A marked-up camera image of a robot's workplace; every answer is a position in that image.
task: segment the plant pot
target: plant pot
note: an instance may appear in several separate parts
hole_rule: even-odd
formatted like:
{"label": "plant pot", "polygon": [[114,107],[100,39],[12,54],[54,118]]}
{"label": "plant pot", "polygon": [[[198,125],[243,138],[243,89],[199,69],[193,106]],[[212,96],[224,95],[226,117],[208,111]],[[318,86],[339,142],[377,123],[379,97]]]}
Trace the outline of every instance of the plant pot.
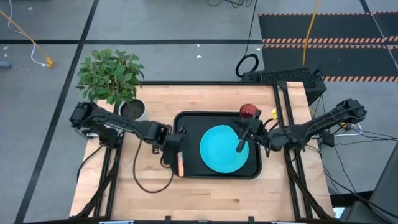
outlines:
{"label": "plant pot", "polygon": [[137,98],[130,102],[122,102],[118,113],[123,118],[133,121],[147,120],[147,107],[142,100]]}

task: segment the white cable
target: white cable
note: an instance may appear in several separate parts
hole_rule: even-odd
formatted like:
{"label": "white cable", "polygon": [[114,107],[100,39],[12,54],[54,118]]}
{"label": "white cable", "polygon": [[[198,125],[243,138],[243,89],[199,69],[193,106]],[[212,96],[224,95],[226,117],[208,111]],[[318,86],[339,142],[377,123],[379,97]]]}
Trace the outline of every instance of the white cable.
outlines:
{"label": "white cable", "polygon": [[358,133],[356,133],[356,134],[337,134],[337,135],[335,135],[335,137],[340,137],[340,136],[357,136],[357,135],[362,134],[362,127],[361,127],[361,125],[360,125],[359,123],[358,123],[357,125],[358,125],[358,127],[359,127],[359,132],[358,132]]}
{"label": "white cable", "polygon": [[[14,9],[12,8],[12,2],[11,2],[11,0],[8,0],[8,2],[10,3],[10,19],[8,20],[8,29],[11,30],[11,31],[13,31],[13,32],[16,32],[16,33],[18,33],[18,34],[21,34],[21,35],[27,37],[24,33],[19,32],[18,30],[13,30],[13,29],[10,27],[10,25],[11,25],[11,19],[12,19],[12,14],[13,14]],[[34,54],[34,53],[35,53],[35,44],[33,43],[33,49],[32,49],[32,53],[30,54],[30,59],[32,59],[32,61],[33,61],[34,63],[36,63],[36,64],[38,64],[38,65],[41,65],[41,66],[43,66],[43,67],[46,67],[47,64],[45,64],[45,63],[40,63],[40,62],[36,62],[36,61],[33,59],[33,54]]]}

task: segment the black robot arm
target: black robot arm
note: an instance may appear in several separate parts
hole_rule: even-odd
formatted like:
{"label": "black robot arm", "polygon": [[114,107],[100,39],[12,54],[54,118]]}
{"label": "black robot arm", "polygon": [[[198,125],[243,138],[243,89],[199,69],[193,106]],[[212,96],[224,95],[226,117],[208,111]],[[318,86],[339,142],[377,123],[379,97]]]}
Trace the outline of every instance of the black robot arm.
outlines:
{"label": "black robot arm", "polygon": [[96,103],[78,103],[70,117],[74,128],[90,128],[106,147],[115,147],[118,132],[122,129],[134,133],[139,139],[152,145],[152,151],[164,153],[164,164],[170,165],[173,155],[180,149],[182,135],[171,134],[172,127],[156,121],[130,121],[122,116],[100,108]]}
{"label": "black robot arm", "polygon": [[348,99],[337,104],[329,113],[321,115],[303,124],[296,124],[285,128],[276,128],[267,131],[260,117],[261,111],[257,111],[253,118],[242,119],[236,122],[232,128],[238,134],[240,142],[236,148],[241,152],[247,138],[255,140],[269,150],[280,151],[282,147],[292,149],[304,147],[314,134],[318,134],[338,123],[358,123],[364,120],[366,110],[358,100]]}

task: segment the yellow tag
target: yellow tag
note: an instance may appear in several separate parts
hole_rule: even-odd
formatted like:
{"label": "yellow tag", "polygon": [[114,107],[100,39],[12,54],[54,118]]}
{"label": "yellow tag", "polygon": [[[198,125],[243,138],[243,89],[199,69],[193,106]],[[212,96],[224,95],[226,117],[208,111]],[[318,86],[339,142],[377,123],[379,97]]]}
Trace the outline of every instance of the yellow tag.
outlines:
{"label": "yellow tag", "polygon": [[52,59],[50,57],[46,57],[45,61],[47,62],[47,66],[49,68],[52,68],[54,66],[54,62],[52,61]]}
{"label": "yellow tag", "polygon": [[272,119],[278,119],[278,115],[276,114],[276,109],[272,109]]}

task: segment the yellow cable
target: yellow cable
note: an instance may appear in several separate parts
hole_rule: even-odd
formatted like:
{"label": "yellow cable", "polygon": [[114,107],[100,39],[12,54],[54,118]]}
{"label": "yellow cable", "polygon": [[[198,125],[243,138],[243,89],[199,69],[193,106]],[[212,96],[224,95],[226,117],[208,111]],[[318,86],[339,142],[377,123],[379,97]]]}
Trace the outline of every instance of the yellow cable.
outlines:
{"label": "yellow cable", "polygon": [[21,31],[30,41],[32,41],[32,43],[45,55],[45,60],[46,60],[46,62],[47,62],[47,66],[48,66],[49,68],[52,68],[53,65],[54,65],[54,62],[53,62],[53,60],[51,59],[51,57],[50,57],[38,44],[36,44],[36,42],[35,42],[32,38],[30,38],[29,35],[27,35],[27,34],[25,33],[25,31],[23,31],[23,30],[19,27],[19,25],[17,25],[9,16],[7,16],[7,14],[5,14],[2,10],[0,10],[0,14],[2,14],[2,15],[5,16],[8,20],[10,20],[10,21],[19,29],[19,31]]}
{"label": "yellow cable", "polygon": [[304,42],[304,52],[303,52],[303,66],[305,65],[305,54],[307,53],[307,43],[308,43],[308,38],[310,37],[310,33],[311,33],[311,29],[312,29],[312,24],[313,21],[315,20],[315,15],[318,12],[318,8],[319,5],[321,4],[321,0],[318,0],[317,2],[317,6],[315,7],[315,10],[312,14],[312,19],[311,19],[311,23],[310,23],[310,27],[308,28],[308,32],[307,32],[307,37],[305,38],[305,42]]}
{"label": "yellow cable", "polygon": [[311,107],[308,107],[308,108],[310,108],[310,111],[312,112],[312,114],[314,115],[314,117],[317,117],[317,116],[318,116],[318,115],[312,110]]}

